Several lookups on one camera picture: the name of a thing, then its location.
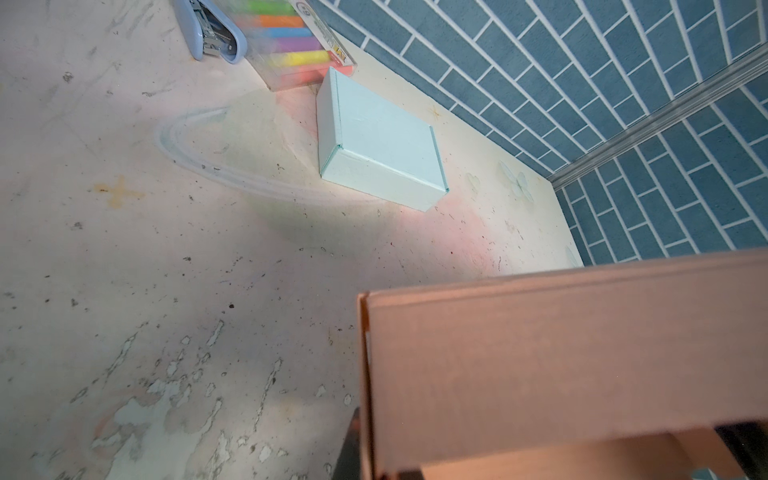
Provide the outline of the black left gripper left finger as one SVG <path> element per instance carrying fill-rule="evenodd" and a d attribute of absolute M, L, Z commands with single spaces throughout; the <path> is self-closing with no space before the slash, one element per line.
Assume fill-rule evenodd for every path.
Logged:
<path fill-rule="evenodd" d="M 359 480 L 360 461 L 360 408 L 356 408 L 349 423 L 339 456 L 334 466 L 332 480 Z"/>

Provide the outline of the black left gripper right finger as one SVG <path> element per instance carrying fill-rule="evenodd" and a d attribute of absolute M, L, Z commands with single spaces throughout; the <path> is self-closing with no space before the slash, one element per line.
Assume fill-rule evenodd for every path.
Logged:
<path fill-rule="evenodd" d="M 767 423 L 721 425 L 716 433 L 748 479 L 767 480 Z"/>

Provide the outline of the pink cardboard box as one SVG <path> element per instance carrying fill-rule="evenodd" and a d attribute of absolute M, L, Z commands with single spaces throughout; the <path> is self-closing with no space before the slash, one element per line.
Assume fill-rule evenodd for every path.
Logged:
<path fill-rule="evenodd" d="M 767 253 L 369 292 L 364 479 L 746 478 L 767 423 Z"/>

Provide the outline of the light blue paper box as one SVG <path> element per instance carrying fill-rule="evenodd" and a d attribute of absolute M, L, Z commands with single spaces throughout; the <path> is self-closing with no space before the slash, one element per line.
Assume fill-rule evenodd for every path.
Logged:
<path fill-rule="evenodd" d="M 422 212 L 450 191 L 433 127 L 333 68 L 316 113 L 322 179 Z"/>

